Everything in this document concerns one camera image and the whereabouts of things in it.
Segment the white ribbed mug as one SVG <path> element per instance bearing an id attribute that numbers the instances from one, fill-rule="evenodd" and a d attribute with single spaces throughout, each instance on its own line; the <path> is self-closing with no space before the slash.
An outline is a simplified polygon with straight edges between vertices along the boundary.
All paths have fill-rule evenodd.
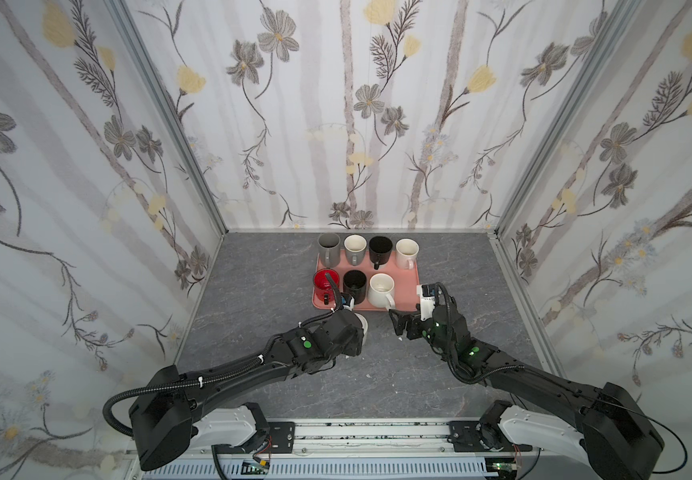
<path id="1" fill-rule="evenodd" d="M 395 280 L 390 275 L 377 273 L 370 278 L 367 299 L 377 309 L 395 309 L 395 287 Z"/>

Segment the red mug black handle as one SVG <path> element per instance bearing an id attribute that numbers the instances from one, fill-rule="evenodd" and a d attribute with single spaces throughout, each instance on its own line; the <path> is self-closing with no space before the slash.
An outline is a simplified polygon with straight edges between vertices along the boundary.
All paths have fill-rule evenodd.
<path id="1" fill-rule="evenodd" d="M 335 304 L 336 289 L 340 289 L 340 275 L 329 268 L 318 270 L 313 277 L 314 297 L 325 306 Z"/>

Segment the pink mug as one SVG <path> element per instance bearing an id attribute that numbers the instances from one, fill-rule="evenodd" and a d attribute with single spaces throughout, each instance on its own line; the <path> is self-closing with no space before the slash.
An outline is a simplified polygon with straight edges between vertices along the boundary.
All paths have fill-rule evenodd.
<path id="1" fill-rule="evenodd" d="M 417 257 L 420 252 L 419 244 L 412 239 L 404 238 L 396 242 L 396 265 L 402 270 L 413 270 L 417 266 Z"/>

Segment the black mug white base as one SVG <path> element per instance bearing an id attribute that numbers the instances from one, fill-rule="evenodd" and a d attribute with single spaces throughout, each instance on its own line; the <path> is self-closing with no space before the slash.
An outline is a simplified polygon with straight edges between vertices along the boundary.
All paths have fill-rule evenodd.
<path id="1" fill-rule="evenodd" d="M 368 242 L 370 262 L 375 270 L 379 270 L 390 260 L 394 249 L 393 241 L 386 236 L 373 236 Z"/>

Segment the small grey mug white inside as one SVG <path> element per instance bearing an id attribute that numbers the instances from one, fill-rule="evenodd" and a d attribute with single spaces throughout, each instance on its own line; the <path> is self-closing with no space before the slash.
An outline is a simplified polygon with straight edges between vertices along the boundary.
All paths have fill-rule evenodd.
<path id="1" fill-rule="evenodd" d="M 364 261 L 368 242 L 365 237 L 357 234 L 349 235 L 343 243 L 345 255 L 351 266 L 359 266 Z"/>

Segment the tall grey mug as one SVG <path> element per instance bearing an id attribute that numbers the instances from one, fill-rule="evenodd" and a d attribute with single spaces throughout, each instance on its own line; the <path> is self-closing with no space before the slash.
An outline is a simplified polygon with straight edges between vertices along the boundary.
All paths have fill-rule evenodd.
<path id="1" fill-rule="evenodd" d="M 323 233 L 318 237 L 319 261 L 324 268 L 335 268 L 341 261 L 341 237 L 336 233 Z"/>

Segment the cream mug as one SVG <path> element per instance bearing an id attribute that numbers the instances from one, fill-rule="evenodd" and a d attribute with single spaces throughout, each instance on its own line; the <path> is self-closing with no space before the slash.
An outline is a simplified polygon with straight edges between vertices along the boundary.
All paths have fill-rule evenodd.
<path id="1" fill-rule="evenodd" d="M 368 323 L 367 319 L 365 318 L 365 316 L 360 314 L 360 313 L 356 313 L 356 317 L 358 318 L 358 320 L 361 324 L 361 329 L 362 329 L 361 345 L 364 346 L 365 342 L 367 340 L 367 336 L 368 336 L 369 323 Z"/>

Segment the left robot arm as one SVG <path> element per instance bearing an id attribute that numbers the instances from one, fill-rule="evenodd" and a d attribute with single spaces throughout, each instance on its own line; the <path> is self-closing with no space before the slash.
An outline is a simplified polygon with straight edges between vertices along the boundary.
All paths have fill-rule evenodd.
<path id="1" fill-rule="evenodd" d="M 229 402 L 263 386 L 313 375 L 341 355 L 356 357 L 364 345 L 366 319 L 339 310 L 270 338 L 258 353 L 224 365 L 181 373 L 160 369 L 150 382 L 127 392 L 130 437 L 144 471 L 163 467 L 191 448 L 251 453 L 267 447 L 271 427 L 260 406 Z"/>

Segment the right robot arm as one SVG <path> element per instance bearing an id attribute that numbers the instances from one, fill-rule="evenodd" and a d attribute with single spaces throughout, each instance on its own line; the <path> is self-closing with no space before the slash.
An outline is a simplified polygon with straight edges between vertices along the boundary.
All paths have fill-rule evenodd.
<path id="1" fill-rule="evenodd" d="M 663 437 L 633 396 L 608 382 L 603 387 L 560 378 L 529 366 L 471 336 L 455 305 L 437 305 L 431 317 L 419 311 L 389 311 L 395 333 L 423 339 L 456 380 L 518 396 L 561 419 L 582 435 L 582 457 L 603 479 L 648 479 L 665 448 Z"/>

